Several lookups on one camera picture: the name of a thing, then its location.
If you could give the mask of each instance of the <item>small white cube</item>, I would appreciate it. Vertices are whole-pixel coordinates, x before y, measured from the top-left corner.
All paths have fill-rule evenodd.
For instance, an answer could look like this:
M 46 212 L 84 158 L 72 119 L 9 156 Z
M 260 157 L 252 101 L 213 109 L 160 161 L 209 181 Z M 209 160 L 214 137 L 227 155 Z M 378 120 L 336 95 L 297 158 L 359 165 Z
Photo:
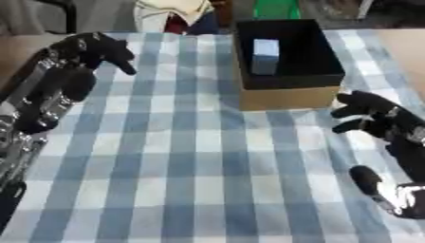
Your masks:
M 279 41 L 255 39 L 251 72 L 258 75 L 274 75 L 279 63 Z

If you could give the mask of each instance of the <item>table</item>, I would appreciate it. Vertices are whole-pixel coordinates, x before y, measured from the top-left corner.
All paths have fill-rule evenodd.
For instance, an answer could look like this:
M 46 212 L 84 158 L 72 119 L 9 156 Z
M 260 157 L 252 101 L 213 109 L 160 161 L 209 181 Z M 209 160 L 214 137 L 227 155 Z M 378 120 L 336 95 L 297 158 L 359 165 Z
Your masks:
M 139 74 L 98 70 L 90 97 L 50 136 L 2 240 L 423 241 L 424 222 L 386 214 L 348 176 L 367 164 L 408 181 L 382 143 L 333 134 L 328 109 L 238 111 L 229 36 L 125 36 Z M 373 90 L 425 117 L 373 30 L 326 36 L 343 90 Z

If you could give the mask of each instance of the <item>chair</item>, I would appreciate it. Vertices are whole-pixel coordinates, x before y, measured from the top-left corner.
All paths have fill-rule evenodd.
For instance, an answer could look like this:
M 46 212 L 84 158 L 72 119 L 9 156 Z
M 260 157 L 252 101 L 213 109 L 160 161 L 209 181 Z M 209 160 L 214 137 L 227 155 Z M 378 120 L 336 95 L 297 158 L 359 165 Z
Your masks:
M 73 0 L 35 0 L 40 3 L 53 5 L 65 12 L 66 34 L 77 32 L 77 7 Z

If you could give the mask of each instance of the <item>black glove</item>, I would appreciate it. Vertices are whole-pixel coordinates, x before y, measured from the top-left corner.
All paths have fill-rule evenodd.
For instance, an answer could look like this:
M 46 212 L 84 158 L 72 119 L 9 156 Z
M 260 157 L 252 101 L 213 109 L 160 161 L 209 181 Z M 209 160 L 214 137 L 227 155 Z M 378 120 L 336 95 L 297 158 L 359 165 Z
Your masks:
M 425 140 L 425 121 L 381 96 L 356 90 L 352 94 L 338 94 L 337 99 L 347 106 L 332 111 L 333 118 L 354 115 L 367 117 L 343 122 L 333 128 L 335 133 L 362 130 L 388 141 L 402 137 L 412 143 L 422 144 Z
M 361 119 L 343 122 L 333 128 L 335 133 L 362 130 L 389 141 L 386 150 L 396 158 L 399 166 L 413 182 L 425 182 L 425 122 L 398 104 L 381 96 L 353 91 L 339 94 L 337 99 L 347 106 L 334 110 L 334 118 L 365 115 Z
M 350 176 L 383 210 L 404 218 L 425 219 L 425 183 L 389 185 L 367 166 L 358 165 Z
M 135 58 L 127 48 L 127 42 L 117 41 L 105 34 L 82 33 L 66 37 L 49 47 L 59 60 L 74 60 L 90 69 L 96 69 L 102 61 L 118 66 L 123 72 L 133 75 L 135 69 L 129 61 Z

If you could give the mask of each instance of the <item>cardboard box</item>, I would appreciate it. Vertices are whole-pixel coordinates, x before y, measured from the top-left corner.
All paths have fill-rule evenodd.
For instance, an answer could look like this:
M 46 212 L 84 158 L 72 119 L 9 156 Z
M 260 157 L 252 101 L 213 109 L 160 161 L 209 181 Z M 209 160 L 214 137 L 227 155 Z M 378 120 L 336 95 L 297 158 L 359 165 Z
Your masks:
M 274 75 L 251 70 L 258 39 L 279 41 Z M 344 77 L 341 63 L 314 20 L 238 22 L 232 52 L 241 110 L 326 107 Z

